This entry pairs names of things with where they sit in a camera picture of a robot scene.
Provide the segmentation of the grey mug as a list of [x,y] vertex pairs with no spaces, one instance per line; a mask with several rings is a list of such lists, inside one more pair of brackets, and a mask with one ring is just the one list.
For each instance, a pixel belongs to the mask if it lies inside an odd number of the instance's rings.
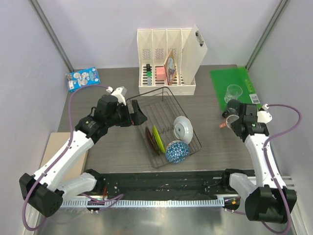
[[227,118],[229,115],[238,115],[241,103],[241,101],[236,99],[228,101],[226,108],[222,113],[222,117]]

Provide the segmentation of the yellow-green plate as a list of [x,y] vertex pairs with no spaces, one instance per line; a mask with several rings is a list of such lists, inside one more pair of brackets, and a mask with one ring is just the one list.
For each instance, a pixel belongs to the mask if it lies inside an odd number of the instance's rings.
[[160,134],[157,130],[157,127],[155,125],[153,125],[152,127],[152,131],[153,131],[153,135],[154,135],[154,138],[156,140],[156,143],[157,143],[157,146],[159,148],[159,150],[162,152],[162,153],[165,153],[166,150],[165,150],[165,147],[164,147],[164,144],[163,144],[163,141],[160,137]]

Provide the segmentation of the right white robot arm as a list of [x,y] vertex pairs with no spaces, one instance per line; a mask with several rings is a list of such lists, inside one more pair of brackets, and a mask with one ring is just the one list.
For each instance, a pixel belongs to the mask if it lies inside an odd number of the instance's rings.
[[222,174],[221,188],[226,193],[236,191],[245,202],[245,214],[250,221],[288,223],[297,201],[295,190],[288,189],[279,173],[271,150],[267,124],[272,121],[268,104],[258,108],[256,104],[231,100],[222,116],[228,127],[247,148],[256,182],[239,169],[226,169]]

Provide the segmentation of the white plate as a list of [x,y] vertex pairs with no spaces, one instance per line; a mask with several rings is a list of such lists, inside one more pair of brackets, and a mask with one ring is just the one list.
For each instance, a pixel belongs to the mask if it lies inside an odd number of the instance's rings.
[[193,126],[190,120],[185,116],[176,117],[173,124],[175,137],[189,144],[193,138]]

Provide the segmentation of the pink mug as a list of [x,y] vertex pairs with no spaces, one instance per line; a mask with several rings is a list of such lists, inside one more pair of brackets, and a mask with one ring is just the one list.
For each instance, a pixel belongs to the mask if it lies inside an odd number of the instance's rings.
[[236,120],[239,119],[239,116],[238,115],[229,115],[225,121],[219,125],[219,128],[224,128],[224,127],[227,127],[229,129],[231,129],[231,124],[233,122],[235,122]]

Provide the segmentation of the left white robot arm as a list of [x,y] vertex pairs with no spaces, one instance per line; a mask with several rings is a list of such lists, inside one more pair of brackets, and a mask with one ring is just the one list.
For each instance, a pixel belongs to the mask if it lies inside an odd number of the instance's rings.
[[147,121],[137,100],[132,101],[132,107],[133,113],[130,113],[128,106],[118,102],[117,97],[102,96],[91,113],[75,126],[62,148],[33,175],[25,173],[20,178],[24,201],[43,216],[50,217],[65,200],[85,192],[100,195],[104,183],[100,173],[95,170],[87,170],[79,177],[66,182],[61,180],[81,155],[107,134],[110,127],[129,127]]

